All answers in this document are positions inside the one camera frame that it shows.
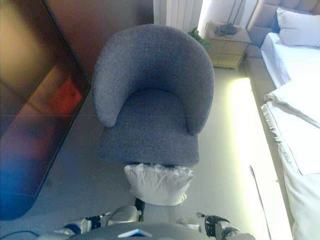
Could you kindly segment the robot left hand dark glove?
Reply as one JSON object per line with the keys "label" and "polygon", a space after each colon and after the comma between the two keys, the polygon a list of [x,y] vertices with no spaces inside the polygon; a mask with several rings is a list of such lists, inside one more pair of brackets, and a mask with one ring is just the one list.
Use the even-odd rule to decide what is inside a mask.
{"label": "robot left hand dark glove", "polygon": [[86,217],[85,219],[89,221],[90,229],[93,230],[105,226],[111,214],[111,212],[105,212],[96,216]]}

